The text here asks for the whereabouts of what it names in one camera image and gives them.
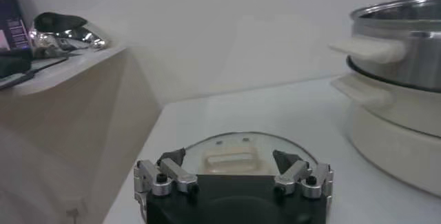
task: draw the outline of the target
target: black object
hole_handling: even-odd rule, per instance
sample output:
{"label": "black object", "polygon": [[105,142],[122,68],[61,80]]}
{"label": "black object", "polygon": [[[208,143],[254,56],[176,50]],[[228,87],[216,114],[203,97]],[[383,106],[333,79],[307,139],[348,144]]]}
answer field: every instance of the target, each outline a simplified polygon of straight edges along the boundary
{"label": "black object", "polygon": [[296,161],[303,161],[297,154],[288,154],[278,150],[273,151],[273,157],[281,174],[285,173]]}
{"label": "black object", "polygon": [[157,183],[165,183],[165,182],[167,182],[167,175],[163,174],[163,173],[158,174],[156,176],[156,182]]}
{"label": "black object", "polygon": [[0,52],[0,79],[12,74],[24,73],[31,68],[31,49]]}
{"label": "black object", "polygon": [[279,201],[273,176],[198,175],[201,193],[189,203],[173,187],[166,197],[147,195],[149,224],[324,224],[324,196],[308,199],[301,190]]}
{"label": "black object", "polygon": [[34,27],[39,32],[63,32],[84,26],[88,21],[74,15],[44,12],[34,20]]}
{"label": "black object", "polygon": [[53,65],[58,65],[59,63],[63,63],[64,61],[67,61],[68,59],[69,58],[61,59],[61,60],[58,60],[54,63],[49,64],[49,65],[45,65],[41,68],[29,70],[25,74],[23,74],[23,76],[20,76],[19,78],[16,78],[16,79],[13,79],[7,83],[1,84],[1,82],[0,82],[0,91],[8,89],[8,88],[12,88],[13,86],[19,85],[20,83],[23,83],[25,81],[29,81],[30,79],[33,79],[35,77],[36,73],[38,73],[46,68],[49,68]]}
{"label": "black object", "polygon": [[159,157],[159,160],[156,162],[157,165],[161,164],[161,160],[170,158],[172,161],[174,161],[179,166],[182,165],[182,162],[184,161],[185,157],[185,148],[181,148],[179,150],[173,151],[173,152],[166,152]]}
{"label": "black object", "polygon": [[281,186],[276,186],[274,188],[274,194],[276,195],[276,199],[277,201],[282,201],[285,199],[285,195],[286,195],[286,189],[284,187]]}
{"label": "black object", "polygon": [[191,184],[188,186],[188,195],[192,198],[195,199],[194,197],[196,196],[196,194],[199,193],[199,190],[201,190],[201,188],[198,185],[195,184]]}
{"label": "black object", "polygon": [[306,178],[306,184],[308,184],[310,186],[317,184],[317,178],[315,176],[308,176]]}

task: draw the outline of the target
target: shelf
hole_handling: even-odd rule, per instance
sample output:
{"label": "shelf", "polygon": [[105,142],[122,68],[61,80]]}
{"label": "shelf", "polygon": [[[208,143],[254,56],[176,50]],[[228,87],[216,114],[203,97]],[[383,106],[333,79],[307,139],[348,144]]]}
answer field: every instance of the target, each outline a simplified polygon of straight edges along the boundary
{"label": "shelf", "polygon": [[92,66],[113,57],[125,49],[126,47],[124,45],[118,45],[98,52],[70,57],[69,60],[63,63],[38,72],[35,78],[16,85],[9,90],[4,90],[0,92],[0,94],[23,96],[48,90],[86,71]]}

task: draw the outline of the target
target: pot handle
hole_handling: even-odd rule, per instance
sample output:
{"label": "pot handle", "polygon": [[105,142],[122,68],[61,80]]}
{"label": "pot handle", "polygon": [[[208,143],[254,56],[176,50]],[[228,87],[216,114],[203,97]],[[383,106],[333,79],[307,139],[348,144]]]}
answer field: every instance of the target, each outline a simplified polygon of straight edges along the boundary
{"label": "pot handle", "polygon": [[382,108],[393,103],[393,97],[389,91],[361,81],[352,74],[332,81],[331,85],[363,106]]}
{"label": "pot handle", "polygon": [[397,62],[406,54],[406,48],[401,41],[360,35],[330,43],[329,48],[357,59],[376,63]]}

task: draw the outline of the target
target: white wall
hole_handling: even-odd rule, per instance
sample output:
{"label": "white wall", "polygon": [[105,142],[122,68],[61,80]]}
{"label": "white wall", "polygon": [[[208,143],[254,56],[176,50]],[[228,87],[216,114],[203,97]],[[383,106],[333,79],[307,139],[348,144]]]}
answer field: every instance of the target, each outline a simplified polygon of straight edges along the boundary
{"label": "white wall", "polygon": [[28,19],[79,13],[134,48],[164,104],[344,71],[326,42],[351,10],[387,0],[21,0]]}
{"label": "white wall", "polygon": [[[29,149],[43,161],[17,155],[7,160],[19,162],[17,170],[34,170],[43,182],[33,186],[48,186],[41,191],[56,195],[52,204],[66,195],[56,180],[51,183],[55,173],[48,169],[78,172],[69,192],[87,194],[89,222],[99,223],[154,121],[155,99],[163,105],[339,74],[344,58],[328,51],[326,42],[349,35],[351,10],[381,1],[386,0],[20,0],[27,22],[45,11],[79,14],[127,41],[130,66],[124,74],[113,75],[111,66],[91,71],[66,83],[82,82],[72,90],[62,86],[14,100],[12,107],[25,108],[2,111],[2,147]],[[120,63],[113,60],[116,68]],[[112,75],[122,85],[99,91],[99,82]],[[36,110],[29,116],[26,109]],[[109,161],[121,165],[113,170]],[[17,181],[24,179],[21,174],[15,173]],[[106,179],[115,182],[112,188],[102,186]],[[5,195],[9,206],[20,204],[17,195]]]}

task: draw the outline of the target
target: white table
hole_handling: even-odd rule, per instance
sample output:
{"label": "white table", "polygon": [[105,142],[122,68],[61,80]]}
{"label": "white table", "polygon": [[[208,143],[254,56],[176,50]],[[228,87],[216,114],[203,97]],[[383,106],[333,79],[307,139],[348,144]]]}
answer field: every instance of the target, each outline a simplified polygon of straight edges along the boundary
{"label": "white table", "polygon": [[[440,224],[441,198],[414,189],[380,171],[345,138],[349,100],[331,79],[171,103],[165,107],[138,159],[224,132],[260,131],[300,143],[335,170],[332,224]],[[142,223],[133,199],[133,174],[110,209],[105,224]]]}

